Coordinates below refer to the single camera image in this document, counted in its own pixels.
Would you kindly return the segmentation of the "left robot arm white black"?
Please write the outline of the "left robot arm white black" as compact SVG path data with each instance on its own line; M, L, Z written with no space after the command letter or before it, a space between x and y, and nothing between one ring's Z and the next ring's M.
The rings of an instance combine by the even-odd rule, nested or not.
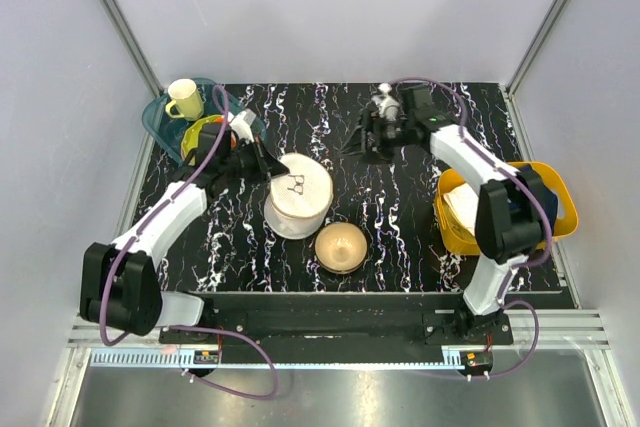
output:
M189 225L203 215L228 183L262 183L290 170L245 127L209 123L187 154L159 201L134 226L108 244L93 243L84 253L80 317L101 329L144 336L160 327L180 326L196 343L215 333L216 319L203 298L164 291L157 269Z

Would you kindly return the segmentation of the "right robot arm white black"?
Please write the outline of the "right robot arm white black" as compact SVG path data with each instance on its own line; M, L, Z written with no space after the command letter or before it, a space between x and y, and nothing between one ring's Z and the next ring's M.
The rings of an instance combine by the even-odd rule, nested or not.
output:
M397 149L418 146L455 170L477 195L474 236L480 256L446 328L472 344L502 323L515 274L547 261L553 230L541 176L484 148L468 133L464 117L454 119L435 107L427 84L414 79L398 97L390 84L381 84L341 153L382 165L393 161Z

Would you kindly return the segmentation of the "black marble pattern mat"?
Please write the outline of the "black marble pattern mat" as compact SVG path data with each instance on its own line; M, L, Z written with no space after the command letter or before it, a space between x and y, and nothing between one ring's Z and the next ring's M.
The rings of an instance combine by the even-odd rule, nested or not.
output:
M166 290L198 292L458 292L476 261L446 250L434 216L445 165L416 147L369 166L340 148L375 86L367 83L236 84L229 93L266 126L275 155L297 152L331 174L326 219L359 226L368 253L356 272L333 275L311 239L288 241L263 217L268 188L238 181L181 235L159 267Z

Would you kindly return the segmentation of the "orange cup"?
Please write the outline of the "orange cup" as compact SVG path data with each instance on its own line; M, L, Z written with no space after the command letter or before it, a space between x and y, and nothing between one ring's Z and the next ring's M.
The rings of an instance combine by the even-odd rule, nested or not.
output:
M236 132L233 130L231 122L223 126L224 117L222 115L213 115L211 117L211 127L209 128L213 141L220 138L218 142L218 152L227 152L236 147L238 142Z

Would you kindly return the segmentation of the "yellow-green plate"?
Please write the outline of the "yellow-green plate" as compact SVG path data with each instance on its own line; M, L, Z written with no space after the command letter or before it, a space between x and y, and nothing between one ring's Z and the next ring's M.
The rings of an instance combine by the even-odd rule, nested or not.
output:
M216 114L207 117L203 117L194 122L188 127L184 133L183 139L180 144L180 154L183 160L186 159L187 154L198 145L199 133L201 129L207 124L221 124L223 122L223 116Z

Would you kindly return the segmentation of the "pale yellow mug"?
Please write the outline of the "pale yellow mug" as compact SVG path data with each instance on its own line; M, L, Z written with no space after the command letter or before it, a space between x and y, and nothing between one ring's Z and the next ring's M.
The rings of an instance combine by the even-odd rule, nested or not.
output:
M184 78L173 81L167 94L170 100L165 112L171 119L197 121L203 116L204 104L194 80Z

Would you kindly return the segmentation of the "white cloth in basket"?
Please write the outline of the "white cloth in basket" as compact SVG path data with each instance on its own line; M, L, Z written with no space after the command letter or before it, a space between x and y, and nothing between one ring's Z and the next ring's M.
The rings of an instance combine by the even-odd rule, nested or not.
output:
M445 212L453 230L467 241L475 238L478 195L464 183L443 194Z

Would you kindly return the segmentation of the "yellow plastic basket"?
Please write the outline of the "yellow plastic basket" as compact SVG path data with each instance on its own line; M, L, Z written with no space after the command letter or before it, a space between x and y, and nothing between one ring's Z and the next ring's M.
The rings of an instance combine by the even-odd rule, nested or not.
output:
M561 176L549 165L536 161L512 161L510 165L521 170L535 170L544 185L555 195L557 212L551 215L553 240L572 235L579 225L579 217L571 195ZM464 184L463 178L454 170L445 170L437 183L434 209L440 234L446 250L455 255L478 256L479 246L471 233L455 218L445 196Z

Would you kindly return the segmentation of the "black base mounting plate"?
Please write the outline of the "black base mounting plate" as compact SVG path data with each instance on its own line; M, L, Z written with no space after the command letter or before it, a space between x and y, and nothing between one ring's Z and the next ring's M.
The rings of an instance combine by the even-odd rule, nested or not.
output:
M509 346L510 320L474 315L456 293L210 293L197 327L267 337L396 337L427 345Z

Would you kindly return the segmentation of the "navy blue garment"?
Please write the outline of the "navy blue garment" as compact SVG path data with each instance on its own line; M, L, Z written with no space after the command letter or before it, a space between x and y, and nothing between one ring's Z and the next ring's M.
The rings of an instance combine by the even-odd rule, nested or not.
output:
M558 198L556 194L548 189L546 185L543 185L542 193L540 195L536 194L536 198L545 211L545 214L551 225L551 229L554 229L553 225L557 219L558 214ZM511 212L520 211L527 202L528 198L524 196L521 200L511 203L509 209Z

